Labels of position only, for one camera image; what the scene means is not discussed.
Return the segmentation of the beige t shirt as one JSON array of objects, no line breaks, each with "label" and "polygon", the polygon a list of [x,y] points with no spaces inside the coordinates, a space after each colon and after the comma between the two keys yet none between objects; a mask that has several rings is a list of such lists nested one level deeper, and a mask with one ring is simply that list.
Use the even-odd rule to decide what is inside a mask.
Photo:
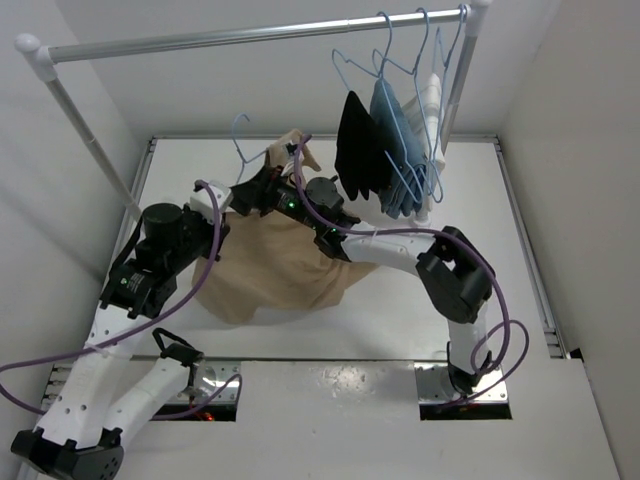
[{"label": "beige t shirt", "polygon": [[377,269],[331,259],[311,229],[277,212],[226,215],[230,227],[221,259],[195,295],[227,324],[250,322],[257,311],[315,311],[338,305],[346,290]]}]

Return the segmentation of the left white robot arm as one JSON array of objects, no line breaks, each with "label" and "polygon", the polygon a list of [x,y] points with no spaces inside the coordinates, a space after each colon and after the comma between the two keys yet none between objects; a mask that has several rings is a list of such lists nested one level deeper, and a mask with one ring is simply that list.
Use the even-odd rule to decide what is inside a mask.
[{"label": "left white robot arm", "polygon": [[177,277],[203,258],[211,266],[228,233],[217,203],[153,204],[142,212],[114,259],[83,349],[61,391],[32,429],[19,431],[11,451],[54,479],[112,479],[126,445],[162,404],[192,386],[203,354],[173,337],[141,381],[120,398],[117,383],[140,342],[177,309],[165,304]]}]

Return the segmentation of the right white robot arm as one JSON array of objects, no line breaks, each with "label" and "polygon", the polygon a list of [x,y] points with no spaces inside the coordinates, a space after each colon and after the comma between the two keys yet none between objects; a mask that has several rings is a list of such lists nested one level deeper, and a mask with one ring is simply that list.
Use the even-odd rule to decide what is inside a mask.
[{"label": "right white robot arm", "polygon": [[492,353],[482,343],[486,324],[480,310],[492,295],[491,268],[464,234],[447,226],[433,235],[375,233],[371,225],[348,213],[333,180],[311,179],[302,189],[279,167],[263,167],[231,189],[232,209],[244,216],[273,211],[305,225],[326,256],[373,263],[417,276],[436,311],[448,322],[447,373],[452,389],[473,393]]}]

